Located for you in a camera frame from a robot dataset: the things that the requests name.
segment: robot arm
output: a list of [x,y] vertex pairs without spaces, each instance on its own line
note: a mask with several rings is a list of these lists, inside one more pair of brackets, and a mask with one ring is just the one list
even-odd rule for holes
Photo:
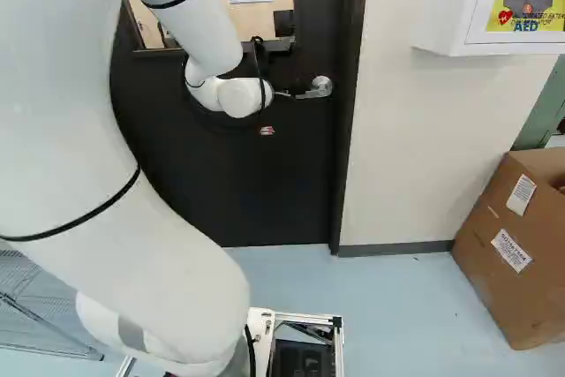
[[[220,0],[141,0],[190,55],[185,69],[189,91],[207,109],[241,118],[261,107],[258,79],[218,79],[241,62],[236,30]],[[273,90],[263,83],[266,106]]]
[[[233,117],[258,109],[258,80],[216,77],[242,56],[219,0],[143,1],[189,53],[186,81],[202,105]],[[2,2],[0,238],[79,290],[79,315],[105,343],[179,377],[217,375],[242,336],[249,288],[161,200],[117,128],[120,0]]]

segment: door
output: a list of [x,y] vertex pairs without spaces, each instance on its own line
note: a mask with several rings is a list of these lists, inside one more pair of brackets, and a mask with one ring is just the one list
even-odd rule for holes
[[229,77],[256,76],[246,41],[259,35],[276,91],[303,94],[324,75],[331,96],[277,95],[244,120],[204,111],[185,89],[185,53],[125,0],[111,69],[118,123],[162,198],[219,245],[328,243],[343,0],[223,1],[247,52]]
[[564,117],[565,56],[560,56],[524,127],[518,134],[512,150],[545,147],[552,136],[556,133],[562,133],[563,125],[561,121]]

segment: light blue floor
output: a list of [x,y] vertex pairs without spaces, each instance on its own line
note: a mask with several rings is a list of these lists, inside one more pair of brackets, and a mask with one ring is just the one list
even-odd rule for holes
[[[231,249],[252,303],[344,317],[348,377],[562,377],[565,344],[512,351],[446,253],[358,259],[323,246]],[[0,352],[1,375],[113,377],[118,363]],[[132,375],[160,377],[137,365]]]

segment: white label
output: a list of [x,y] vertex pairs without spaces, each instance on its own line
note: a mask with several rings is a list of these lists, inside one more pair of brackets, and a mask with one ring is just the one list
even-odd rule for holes
[[504,229],[499,231],[491,244],[517,273],[521,272],[531,262],[530,255],[518,246],[518,243]]
[[524,212],[530,203],[533,193],[536,191],[536,187],[533,181],[522,174],[506,202],[506,207],[518,215],[524,216]]

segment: cable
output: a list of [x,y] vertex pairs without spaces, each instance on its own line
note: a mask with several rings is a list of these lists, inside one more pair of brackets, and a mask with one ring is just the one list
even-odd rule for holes
[[245,338],[247,339],[247,350],[249,350],[249,376],[257,377],[257,363],[255,362],[255,348],[249,326],[245,324]]
[[253,43],[253,63],[255,65],[255,71],[257,72],[257,78],[259,79],[259,85],[261,88],[261,109],[259,109],[259,115],[265,109],[265,104],[267,103],[267,95],[265,93],[265,81],[263,81],[263,76],[261,75],[261,68],[259,66],[259,59],[257,59],[257,46],[263,44],[263,39],[260,38],[258,35],[254,35],[251,38],[251,42]]

